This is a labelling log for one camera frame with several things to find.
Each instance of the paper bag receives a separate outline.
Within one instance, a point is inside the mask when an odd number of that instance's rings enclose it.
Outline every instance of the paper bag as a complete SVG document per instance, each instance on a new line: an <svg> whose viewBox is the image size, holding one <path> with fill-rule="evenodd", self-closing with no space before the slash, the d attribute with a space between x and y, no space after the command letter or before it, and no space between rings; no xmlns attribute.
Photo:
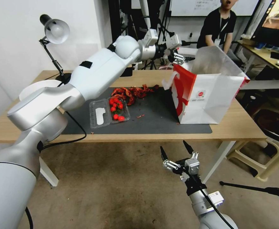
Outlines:
<svg viewBox="0 0 279 229"><path fill-rule="evenodd" d="M189 65L174 65L172 98L181 124L218 124L249 78L218 47L200 48Z"/></svg>

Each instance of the lanyard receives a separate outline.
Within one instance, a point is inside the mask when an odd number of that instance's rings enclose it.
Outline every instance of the lanyard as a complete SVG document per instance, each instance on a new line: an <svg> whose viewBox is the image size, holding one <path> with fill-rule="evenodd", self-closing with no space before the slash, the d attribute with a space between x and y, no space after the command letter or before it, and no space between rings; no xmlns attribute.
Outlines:
<svg viewBox="0 0 279 229"><path fill-rule="evenodd" d="M221 18L221 14L220 14L220 26L219 26L219 28L221 29L221 31L220 31L220 33L219 33L219 35L218 35L218 39L220 38L221 32L222 32L222 31L225 29L225 27L228 25L229 20L230 20L230 16L231 16L231 13L229 14L229 19L228 19L227 23L221 28L221 21L222 21L222 18Z"/></svg>

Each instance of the lamp shade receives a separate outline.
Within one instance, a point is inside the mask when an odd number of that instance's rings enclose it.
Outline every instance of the lamp shade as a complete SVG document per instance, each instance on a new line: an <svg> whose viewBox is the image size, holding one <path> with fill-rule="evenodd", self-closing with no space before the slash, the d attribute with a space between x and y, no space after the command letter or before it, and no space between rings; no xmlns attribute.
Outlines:
<svg viewBox="0 0 279 229"><path fill-rule="evenodd" d="M52 19L47 14L40 16L40 22L44 25L45 36L49 42L61 44L69 36L69 26L61 20Z"/></svg>

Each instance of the black t-shirt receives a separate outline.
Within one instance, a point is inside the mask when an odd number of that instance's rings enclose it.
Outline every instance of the black t-shirt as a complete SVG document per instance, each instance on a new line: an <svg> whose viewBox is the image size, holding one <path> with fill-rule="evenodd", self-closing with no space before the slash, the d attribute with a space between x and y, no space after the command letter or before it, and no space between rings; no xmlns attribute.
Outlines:
<svg viewBox="0 0 279 229"><path fill-rule="evenodd" d="M223 29L222 32L221 29L225 24L228 22L226 27ZM201 48L204 46L207 46L205 43L205 36L206 35L212 35L212 40L215 42L215 40L218 38L218 35L220 33L220 44L222 45L225 42L225 35L227 33L233 33L234 27L236 22L236 14L231 11L230 12L230 18L227 19L221 19L221 28L220 28L220 12L219 9L215 9L211 13L208 14L208 16L204 20L203 27L201 29L200 37L197 42L197 48Z"/></svg>

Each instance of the desk lamp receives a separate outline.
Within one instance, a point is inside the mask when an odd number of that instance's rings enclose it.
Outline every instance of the desk lamp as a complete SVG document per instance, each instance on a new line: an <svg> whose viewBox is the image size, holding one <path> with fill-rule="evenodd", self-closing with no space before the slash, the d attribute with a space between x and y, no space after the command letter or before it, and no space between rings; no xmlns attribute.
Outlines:
<svg viewBox="0 0 279 229"><path fill-rule="evenodd" d="M59 71L59 76L56 80L67 83L70 79L71 73L63 73L62 66L52 57L46 45L49 43L61 44L66 41L70 32L69 26L64 21L52 19L47 14L40 16L40 22L44 25L45 37L39 40L39 42L44 47L45 51Z"/></svg>

